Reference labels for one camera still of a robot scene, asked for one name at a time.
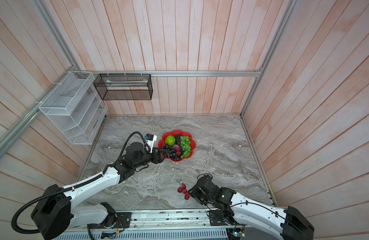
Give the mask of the black grape bunch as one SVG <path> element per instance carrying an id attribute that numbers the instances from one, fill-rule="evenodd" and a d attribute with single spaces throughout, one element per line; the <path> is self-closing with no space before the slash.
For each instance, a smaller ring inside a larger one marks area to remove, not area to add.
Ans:
<path id="1" fill-rule="evenodd" d="M 182 153 L 179 153 L 179 152 L 176 153 L 175 151 L 173 151 L 172 146 L 164 144 L 162 146 L 162 149 L 166 151 L 166 154 L 165 154 L 166 159 L 171 159 L 174 162 L 179 162 L 181 160 L 180 156 Z"/>

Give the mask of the green custard apple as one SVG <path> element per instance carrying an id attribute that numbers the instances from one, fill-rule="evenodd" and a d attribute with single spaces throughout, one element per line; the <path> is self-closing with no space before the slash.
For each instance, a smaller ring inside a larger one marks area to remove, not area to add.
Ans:
<path id="1" fill-rule="evenodd" d="M 176 139 L 173 135 L 169 135 L 165 139 L 165 144 L 169 146 L 173 146 L 176 143 Z"/>

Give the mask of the purple fig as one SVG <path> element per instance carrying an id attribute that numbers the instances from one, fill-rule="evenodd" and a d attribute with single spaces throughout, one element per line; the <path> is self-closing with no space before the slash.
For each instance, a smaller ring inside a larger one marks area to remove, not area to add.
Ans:
<path id="1" fill-rule="evenodd" d="M 177 152 L 181 153 L 181 147 L 177 144 L 172 146 L 172 150 L 175 151 L 176 153 Z"/>

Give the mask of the red cherry cluster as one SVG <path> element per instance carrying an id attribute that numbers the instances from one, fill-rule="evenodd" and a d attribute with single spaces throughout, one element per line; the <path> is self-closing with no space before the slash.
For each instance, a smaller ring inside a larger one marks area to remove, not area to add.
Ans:
<path id="1" fill-rule="evenodd" d="M 184 194 L 184 199 L 189 200 L 190 194 L 188 193 L 186 184 L 181 179 L 177 179 L 176 181 L 179 184 L 179 187 L 177 188 L 177 192 Z"/>

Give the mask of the dark avocado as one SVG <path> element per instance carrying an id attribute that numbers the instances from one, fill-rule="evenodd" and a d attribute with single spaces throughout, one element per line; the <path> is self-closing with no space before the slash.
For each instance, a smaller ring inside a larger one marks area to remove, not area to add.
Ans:
<path id="1" fill-rule="evenodd" d="M 175 143 L 180 146 L 181 145 L 181 140 L 182 140 L 182 135 L 177 134 L 174 137 L 175 137 Z"/>

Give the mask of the green grape bunch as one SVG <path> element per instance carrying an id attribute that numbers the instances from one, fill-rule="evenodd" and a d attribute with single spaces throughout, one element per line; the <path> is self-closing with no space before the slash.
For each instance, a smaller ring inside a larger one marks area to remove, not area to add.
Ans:
<path id="1" fill-rule="evenodd" d="M 181 136 L 180 137 L 180 151 L 181 151 L 181 158 L 186 159 L 189 158 L 191 153 L 191 146 L 190 146 L 190 138 L 189 136 Z"/>

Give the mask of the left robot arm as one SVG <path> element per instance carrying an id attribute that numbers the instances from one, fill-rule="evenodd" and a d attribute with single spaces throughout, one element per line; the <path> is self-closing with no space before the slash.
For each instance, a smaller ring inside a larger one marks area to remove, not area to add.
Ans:
<path id="1" fill-rule="evenodd" d="M 102 190 L 124 182 L 136 172 L 148 168 L 149 163 L 163 162 L 161 149 L 154 147 L 156 135 L 142 136 L 140 132 L 131 133 L 131 136 L 134 135 L 141 136 L 142 141 L 125 143 L 116 161 L 106 165 L 103 171 L 64 187 L 52 185 L 42 196 L 23 205 L 11 219 L 12 229 L 26 235 L 40 233 L 45 240 L 52 240 L 69 228 L 91 225 L 101 225 L 105 228 L 117 226 L 118 214 L 109 203 L 102 202 L 93 207 L 80 207 L 79 204 Z M 18 225 L 18 218 L 32 205 L 35 205 L 35 208 L 31 213 L 31 219 L 36 229 L 23 229 Z"/>

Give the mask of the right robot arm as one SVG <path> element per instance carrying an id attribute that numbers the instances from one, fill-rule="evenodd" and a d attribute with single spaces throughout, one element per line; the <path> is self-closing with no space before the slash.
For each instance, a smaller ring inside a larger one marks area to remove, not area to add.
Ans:
<path id="1" fill-rule="evenodd" d="M 314 226 L 296 208 L 277 208 L 249 199 L 230 188 L 218 187 L 212 175 L 202 174 L 188 194 L 206 207 L 210 223 L 249 226 L 278 240 L 312 240 Z"/>

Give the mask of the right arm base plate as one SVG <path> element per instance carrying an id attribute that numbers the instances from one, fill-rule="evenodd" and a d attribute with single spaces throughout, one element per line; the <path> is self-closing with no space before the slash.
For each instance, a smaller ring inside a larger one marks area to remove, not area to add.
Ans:
<path id="1" fill-rule="evenodd" d="M 207 212 L 211 226 L 236 225 L 234 213 L 231 209 L 226 210 L 210 210 Z"/>

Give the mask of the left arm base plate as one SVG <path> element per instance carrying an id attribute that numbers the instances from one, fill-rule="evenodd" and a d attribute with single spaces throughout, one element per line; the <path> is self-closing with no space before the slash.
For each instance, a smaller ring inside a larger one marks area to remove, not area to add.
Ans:
<path id="1" fill-rule="evenodd" d="M 101 224 L 91 224 L 91 229 L 128 229 L 131 221 L 131 212 L 116 212 L 109 214 Z"/>

